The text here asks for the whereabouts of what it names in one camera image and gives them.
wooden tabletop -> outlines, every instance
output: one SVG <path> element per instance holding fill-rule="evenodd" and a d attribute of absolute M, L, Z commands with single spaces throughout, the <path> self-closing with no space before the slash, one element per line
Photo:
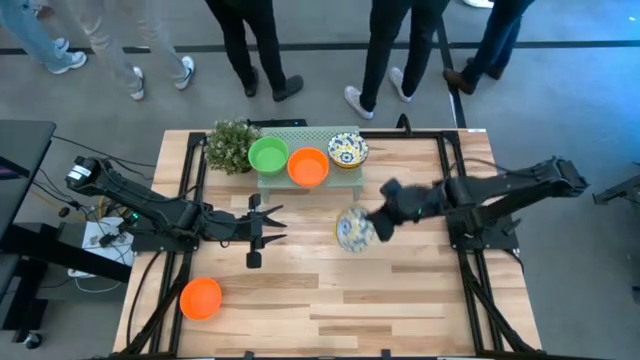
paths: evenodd
<path fill-rule="evenodd" d="M 188 134 L 165 132 L 154 191 L 178 193 Z M 460 138 L 465 157 L 493 161 L 485 132 L 461 130 Z M 359 201 L 368 209 L 382 204 L 379 188 L 392 177 L 403 184 L 431 184 L 442 178 L 434 140 L 368 142 L 371 153 Z M 466 166 L 469 175 L 495 174 L 485 165 Z M 192 179 L 196 169 L 194 164 Z M 257 192 L 255 173 L 226 176 L 209 171 L 205 183 L 205 202 L 236 215 L 246 213 L 248 196 Z M 288 236 L 261 251 L 261 269 L 246 268 L 246 244 L 223 249 L 201 242 L 191 278 L 216 279 L 222 307 L 210 320 L 184 320 L 179 356 L 242 356 L 246 350 L 257 356 L 377 356 L 381 349 L 394 355 L 474 354 L 458 259 L 449 247 L 444 218 L 404 225 L 390 242 L 351 254 L 333 235 L 336 216 L 351 203 L 348 190 L 272 191 L 262 208 L 283 204 L 272 218 L 288 227 L 265 227 L 265 232 Z M 496 305 L 522 338 L 539 348 L 520 266 L 501 251 L 485 251 L 485 256 Z M 114 351 L 125 346 L 131 302 L 151 257 L 140 254 L 135 259 Z M 162 254 L 143 285 L 132 322 L 134 335 L 156 306 L 164 260 Z M 174 274 L 180 263 L 178 258 Z M 491 348 L 486 314 L 478 307 L 485 347 Z M 167 314 L 161 341 L 165 350 L 173 309 Z"/>

orange bowl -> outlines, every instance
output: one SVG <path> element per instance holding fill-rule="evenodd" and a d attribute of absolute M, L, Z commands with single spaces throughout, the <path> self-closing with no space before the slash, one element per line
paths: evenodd
<path fill-rule="evenodd" d="M 211 278 L 191 280 L 180 295 L 180 310 L 190 320 L 202 321 L 210 318 L 222 302 L 222 291 Z"/>
<path fill-rule="evenodd" d="M 329 159 L 318 149 L 302 148 L 289 157 L 287 171 L 294 183 L 311 189 L 322 184 L 329 174 Z"/>

green plant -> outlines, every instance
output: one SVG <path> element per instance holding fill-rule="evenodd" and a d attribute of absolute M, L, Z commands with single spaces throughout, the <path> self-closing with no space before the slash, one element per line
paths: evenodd
<path fill-rule="evenodd" d="M 218 121 L 216 129 L 208 135 L 207 164 L 227 175 L 251 170 L 247 154 L 260 137 L 260 130 L 244 121 Z"/>

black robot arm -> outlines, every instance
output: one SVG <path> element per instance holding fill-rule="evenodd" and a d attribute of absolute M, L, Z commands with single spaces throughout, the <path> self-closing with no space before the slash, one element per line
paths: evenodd
<path fill-rule="evenodd" d="M 76 158 L 75 165 L 65 178 L 67 187 L 86 196 L 103 195 L 149 219 L 158 232 L 175 241 L 201 239 L 205 241 L 249 242 L 247 266 L 261 266 L 260 253 L 270 241 L 286 235 L 263 237 L 264 225 L 285 227 L 267 216 L 280 208 L 258 212 L 260 196 L 249 199 L 247 215 L 239 219 L 228 212 L 214 210 L 206 203 L 185 200 L 184 195 L 167 198 L 147 187 L 123 177 L 107 159 Z"/>
<path fill-rule="evenodd" d="M 450 214 L 461 215 L 469 235 L 497 219 L 547 197 L 576 197 L 588 187 L 571 161 L 552 158 L 516 171 L 489 178 L 452 177 L 433 187 L 403 187 L 396 179 L 382 186 L 384 205 L 368 215 L 381 241 L 388 241 L 393 228 L 406 221 Z M 499 198 L 489 204 L 489 199 Z"/>

concrete floor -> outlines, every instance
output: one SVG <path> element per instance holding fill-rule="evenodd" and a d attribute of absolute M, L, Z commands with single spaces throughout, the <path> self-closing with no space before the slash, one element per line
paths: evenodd
<path fill-rule="evenodd" d="M 220 30 L 201 0 L 162 3 L 175 45 L 222 43 Z M 283 44 L 368 41 L 368 1 L 275 0 L 275 6 Z M 449 41 L 478 41 L 488 13 L 453 0 L 444 16 Z M 52 36 L 67 36 L 73 46 L 87 46 L 69 19 L 60 8 L 47 20 Z M 119 16 L 113 21 L 123 44 L 140 45 L 130 26 L 121 26 L 123 21 Z M 408 39 L 407 25 L 400 41 Z M 524 20 L 520 38 L 638 39 L 637 0 L 538 0 Z M 0 48 L 13 47 L 17 44 L 0 29 Z M 451 53 L 460 68 L 473 50 Z M 277 105 L 264 86 L 266 81 L 256 99 L 246 99 L 224 53 L 193 54 L 197 73 L 184 92 L 177 92 L 162 76 L 152 55 L 131 55 L 147 75 L 147 99 L 141 103 L 120 91 L 94 56 L 84 68 L 64 76 L 48 74 L 26 56 L 0 56 L 0 118 L 55 121 L 60 136 L 145 162 L 157 158 L 166 129 L 210 128 L 216 120 L 238 116 L 302 117 L 310 125 L 390 127 L 405 112 L 414 127 L 454 126 L 449 94 L 440 77 L 439 51 L 432 54 L 413 103 L 397 101 L 393 89 L 384 83 L 376 117 L 370 122 L 360 120 L 344 102 L 342 89 L 347 84 L 360 86 L 365 54 L 361 50 L 284 52 L 285 72 L 302 74 L 307 85 L 294 99 Z M 391 64 L 402 66 L 405 58 L 406 51 L 394 51 Z M 484 79 L 476 95 L 462 96 L 467 125 L 488 129 L 501 165 L 517 168 L 552 155 L 564 156 L 587 177 L 590 192 L 602 191 L 640 172 L 632 163 L 640 161 L 638 59 L 638 47 L 518 49 L 503 80 Z M 81 154 L 88 153 L 54 142 L 43 168 L 61 185 L 71 162 Z M 585 194 L 574 200 L 547 200 L 519 215 L 524 220 L 518 236 L 525 277 L 544 349 L 554 354 L 636 359 L 640 306 L 633 301 L 631 286 L 640 283 L 637 209 L 623 200 L 596 206 Z M 18 219 L 59 222 L 56 211 L 31 196 Z M 60 269 L 53 269 L 45 283 L 60 278 Z M 47 341 L 41 348 L 26 351 L 9 344 L 11 334 L 4 332 L 0 333 L 0 358 L 56 360 L 108 354 L 123 292 L 90 298 L 73 289 L 71 285 L 47 292 L 59 300 L 47 310 L 42 331 Z"/>

